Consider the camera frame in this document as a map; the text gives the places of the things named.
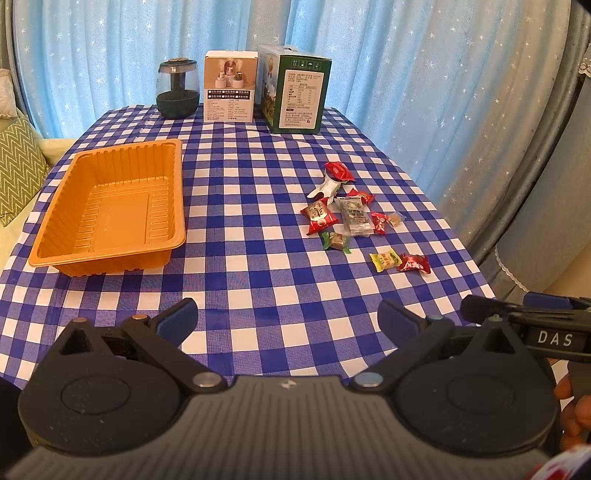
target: metal screw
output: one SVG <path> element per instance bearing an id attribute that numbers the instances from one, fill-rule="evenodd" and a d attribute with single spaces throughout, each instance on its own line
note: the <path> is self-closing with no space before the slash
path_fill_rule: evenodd
<path id="1" fill-rule="evenodd" d="M 217 387 L 222 382 L 222 377 L 214 372 L 202 372 L 193 377 L 193 383 L 198 387 Z"/>
<path id="2" fill-rule="evenodd" d="M 360 387 L 372 388 L 379 387 L 384 381 L 384 378 L 375 372 L 361 372 L 360 374 L 355 375 L 353 380 Z"/>

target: blue and white checkered tablecloth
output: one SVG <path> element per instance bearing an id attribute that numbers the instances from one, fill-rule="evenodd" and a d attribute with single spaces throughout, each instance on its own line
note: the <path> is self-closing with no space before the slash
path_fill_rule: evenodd
<path id="1" fill-rule="evenodd" d="M 165 138 L 183 141 L 187 227 L 187 242 L 170 263 L 83 278 L 27 264 L 75 153 Z M 323 251 L 318 234 L 306 235 L 300 210 L 329 160 L 355 176 L 346 191 L 354 185 L 371 192 L 373 211 L 396 210 L 407 220 L 395 231 L 388 226 L 385 236 L 351 239 L 349 255 Z M 428 255 L 433 272 L 376 273 L 368 254 L 390 246 Z M 111 326 L 192 297 L 199 324 L 182 349 L 214 371 L 350 377 L 394 348 L 378 329 L 382 299 L 459 323 L 456 311 L 469 293 L 492 296 L 462 243 L 410 178 L 338 111 L 325 111 L 319 135 L 271 135 L 260 118 L 204 123 L 199 109 L 165 121 L 153 107 L 130 106 L 104 114 L 41 190 L 0 276 L 0 374 L 22 387 L 72 318 Z"/>

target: finger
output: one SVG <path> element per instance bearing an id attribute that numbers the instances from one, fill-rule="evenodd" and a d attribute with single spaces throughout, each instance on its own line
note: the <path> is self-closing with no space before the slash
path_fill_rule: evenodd
<path id="1" fill-rule="evenodd" d="M 585 429 L 591 430 L 591 395 L 581 398 L 577 402 L 574 412 L 579 424 Z"/>
<path id="2" fill-rule="evenodd" d="M 581 443 L 583 443 L 583 439 L 579 436 L 562 435 L 560 439 L 560 450 L 568 450 Z"/>
<path id="3" fill-rule="evenodd" d="M 566 374 L 556 385 L 554 396 L 559 400 L 566 400 L 573 396 L 573 384 L 570 382 L 570 376 Z"/>
<path id="4" fill-rule="evenodd" d="M 577 436 L 581 433 L 581 425 L 577 421 L 575 413 L 575 404 L 575 400 L 572 399 L 560 414 L 560 426 L 563 428 L 564 433 L 571 437 Z"/>

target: orange plastic tray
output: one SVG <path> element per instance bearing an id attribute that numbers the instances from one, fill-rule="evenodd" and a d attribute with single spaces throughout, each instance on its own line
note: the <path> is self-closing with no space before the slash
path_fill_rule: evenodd
<path id="1" fill-rule="evenodd" d="M 71 277 L 157 268 L 186 232 L 181 141 L 81 152 L 47 209 L 32 267 Z"/>

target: candy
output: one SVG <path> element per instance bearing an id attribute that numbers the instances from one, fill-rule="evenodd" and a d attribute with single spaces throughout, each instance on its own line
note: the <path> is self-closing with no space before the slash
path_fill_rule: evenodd
<path id="1" fill-rule="evenodd" d="M 383 272 L 392 267 L 400 265 L 400 257 L 396 254 L 393 249 L 384 254 L 369 254 L 372 262 L 374 262 L 375 269 L 378 273 Z"/>
<path id="2" fill-rule="evenodd" d="M 375 198 L 375 195 L 371 195 L 367 192 L 358 192 L 355 189 L 351 189 L 351 191 L 347 194 L 347 197 L 361 197 L 361 201 L 365 205 L 369 205 L 370 202 Z"/>
<path id="3" fill-rule="evenodd" d="M 394 212 L 388 214 L 388 220 L 386 221 L 390 224 L 392 228 L 394 228 L 405 220 L 406 218 L 404 217 L 404 215 L 400 215 L 399 213 Z"/>
<path id="4" fill-rule="evenodd" d="M 371 212 L 371 219 L 374 221 L 374 232 L 386 235 L 386 222 L 388 215 L 379 212 Z"/>
<path id="5" fill-rule="evenodd" d="M 347 247 L 347 241 L 349 240 L 348 236 L 336 232 L 322 232 L 320 235 L 322 236 L 323 241 L 322 250 L 336 248 L 337 250 L 342 250 L 346 254 L 351 253 L 351 250 Z"/>
<path id="6" fill-rule="evenodd" d="M 370 236 L 374 232 L 361 197 L 337 198 L 336 202 L 343 213 L 343 223 L 352 236 Z"/>
<path id="7" fill-rule="evenodd" d="M 329 161 L 324 164 L 326 171 L 330 173 L 334 178 L 340 181 L 355 181 L 353 175 L 347 167 L 345 167 L 340 161 Z"/>
<path id="8" fill-rule="evenodd" d="M 308 235 L 324 230 L 326 227 L 334 225 L 338 220 L 335 215 L 326 206 L 327 198 L 318 200 L 306 208 L 302 209 L 302 213 L 310 220 L 310 228 Z"/>
<path id="9" fill-rule="evenodd" d="M 591 445 L 576 445 L 551 458 L 530 480 L 578 480 L 589 478 L 591 472 Z"/>
<path id="10" fill-rule="evenodd" d="M 336 193 L 339 191 L 341 182 L 331 179 L 326 173 L 324 174 L 324 182 L 322 185 L 317 187 L 315 190 L 308 194 L 308 198 L 316 198 L 320 195 L 320 198 L 328 199 L 328 205 L 330 205 L 335 199 Z"/>
<path id="11" fill-rule="evenodd" d="M 425 273 L 431 273 L 431 267 L 429 266 L 429 259 L 426 255 L 400 255 L 402 263 L 398 267 L 401 272 L 407 270 L 420 270 Z"/>

